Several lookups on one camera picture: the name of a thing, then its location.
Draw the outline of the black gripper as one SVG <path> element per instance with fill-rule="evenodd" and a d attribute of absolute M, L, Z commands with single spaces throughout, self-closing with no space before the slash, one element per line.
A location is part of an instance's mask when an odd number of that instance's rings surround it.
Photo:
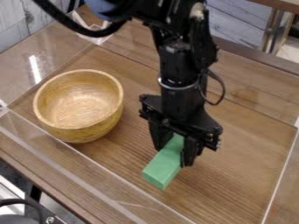
<path fill-rule="evenodd" d="M 186 137 L 183 139 L 182 167 L 194 165 L 204 147 L 214 151 L 220 147 L 223 128 L 204 108 L 199 108 L 186 121 L 180 121 L 163 112 L 159 95 L 142 94 L 139 101 L 142 103 L 139 116 L 148 121 L 154 148 L 159 151 L 172 139 L 174 134 Z"/>

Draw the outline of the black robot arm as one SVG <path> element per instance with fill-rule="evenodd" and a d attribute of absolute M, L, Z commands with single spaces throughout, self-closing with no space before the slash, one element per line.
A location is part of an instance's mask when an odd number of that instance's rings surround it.
<path fill-rule="evenodd" d="M 211 37 L 207 0 L 85 0 L 111 22 L 135 18 L 148 26 L 159 54 L 160 94 L 143 94 L 140 116 L 148 121 L 154 147 L 183 136 L 180 166 L 191 166 L 206 148 L 216 150 L 223 128 L 204 109 L 211 65 L 219 48 Z"/>

